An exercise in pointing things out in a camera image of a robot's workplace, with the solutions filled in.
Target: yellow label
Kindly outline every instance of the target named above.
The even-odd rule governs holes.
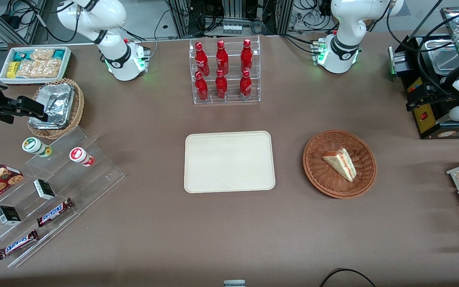
[[[15,73],[17,73],[19,66],[20,62],[10,62],[10,64],[8,65],[7,78],[14,79]]]
[[[437,123],[433,115],[432,107],[429,104],[415,108],[414,115],[421,133],[428,131],[428,129]]]
[[[422,85],[422,80],[421,78],[418,78],[414,83],[412,83],[412,85],[410,85],[410,87],[408,87],[406,91],[411,92],[415,90],[417,87],[419,87],[420,85]]]

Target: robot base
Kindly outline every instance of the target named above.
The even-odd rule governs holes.
[[[139,76],[140,73],[148,72],[148,65],[150,62],[150,50],[144,47],[129,42],[127,45],[131,48],[131,56],[121,68],[111,67],[106,61],[109,72],[120,81],[129,81]]]
[[[320,55],[313,55],[313,63],[324,67],[331,73],[344,73],[355,64],[359,51],[355,52],[353,59],[341,60],[339,56],[332,51],[330,41],[334,35],[328,35],[326,38],[320,38],[316,46],[311,45],[312,52],[318,52]]]

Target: small yogurt bottle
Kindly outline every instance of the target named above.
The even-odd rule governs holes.
[[[74,162],[78,162],[85,167],[93,165],[95,159],[89,155],[82,147],[75,147],[71,150],[70,158]]]
[[[53,149],[49,145],[41,142],[38,138],[27,138],[22,143],[22,149],[25,152],[36,154],[40,157],[48,157],[53,154]]]

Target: red cap bottle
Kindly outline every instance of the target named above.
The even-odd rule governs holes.
[[[251,70],[253,67],[253,51],[251,50],[251,40],[244,40],[244,49],[242,49],[242,54],[240,54],[240,69],[242,72],[245,70]]]
[[[196,66],[198,70],[203,73],[203,76],[208,77],[210,75],[210,68],[208,67],[208,57],[203,51],[203,45],[201,42],[196,42]]]
[[[249,100],[251,98],[251,85],[253,82],[249,78],[249,70],[242,72],[240,79],[240,98],[242,100]]]
[[[227,75],[230,72],[230,63],[228,60],[228,52],[226,51],[226,48],[224,48],[223,40],[217,41],[217,54],[215,55],[215,58],[217,59],[217,68],[222,69],[224,75]]]
[[[224,77],[222,69],[217,70],[217,78],[215,79],[215,85],[217,86],[217,97],[221,100],[226,99],[228,96],[228,81]]]
[[[208,85],[206,85],[206,81],[203,79],[203,74],[200,71],[196,71],[194,76],[196,77],[194,85],[196,86],[199,100],[202,102],[208,101]]]

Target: bread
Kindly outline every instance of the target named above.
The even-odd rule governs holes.
[[[353,179],[357,175],[357,171],[346,149],[343,148],[339,151],[327,152],[322,158],[346,180],[353,182]]]

